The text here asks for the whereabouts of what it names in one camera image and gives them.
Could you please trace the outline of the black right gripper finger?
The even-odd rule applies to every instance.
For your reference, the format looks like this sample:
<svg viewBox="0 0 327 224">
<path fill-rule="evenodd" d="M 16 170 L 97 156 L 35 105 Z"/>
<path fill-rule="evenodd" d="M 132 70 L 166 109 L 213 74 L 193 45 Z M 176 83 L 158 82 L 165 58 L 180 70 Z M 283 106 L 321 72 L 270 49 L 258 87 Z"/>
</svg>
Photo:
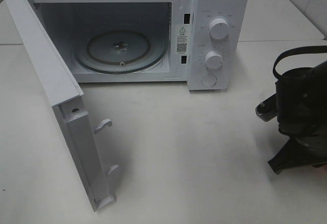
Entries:
<svg viewBox="0 0 327 224">
<path fill-rule="evenodd" d="M 287 161 L 280 158 L 273 158 L 268 161 L 268 164 L 276 175 L 280 174 L 288 166 Z"/>
</svg>

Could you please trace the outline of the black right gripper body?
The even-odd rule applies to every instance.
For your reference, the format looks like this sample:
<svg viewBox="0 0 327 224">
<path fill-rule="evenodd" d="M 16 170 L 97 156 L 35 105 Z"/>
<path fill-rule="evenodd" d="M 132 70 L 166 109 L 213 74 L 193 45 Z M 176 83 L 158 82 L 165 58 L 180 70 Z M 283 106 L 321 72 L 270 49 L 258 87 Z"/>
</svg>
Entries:
<svg viewBox="0 0 327 224">
<path fill-rule="evenodd" d="M 296 68 L 276 82 L 278 131 L 289 137 L 274 156 L 287 168 L 326 164 L 326 68 Z"/>
</svg>

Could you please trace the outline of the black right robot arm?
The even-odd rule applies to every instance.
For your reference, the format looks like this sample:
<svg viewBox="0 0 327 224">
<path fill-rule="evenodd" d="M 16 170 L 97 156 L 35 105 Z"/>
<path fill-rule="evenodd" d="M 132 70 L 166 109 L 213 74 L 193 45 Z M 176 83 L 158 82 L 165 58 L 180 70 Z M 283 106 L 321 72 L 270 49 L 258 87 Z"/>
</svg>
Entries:
<svg viewBox="0 0 327 224">
<path fill-rule="evenodd" d="M 268 164 L 276 174 L 326 165 L 326 63 L 286 71 L 275 84 L 278 131 L 289 139 Z"/>
</svg>

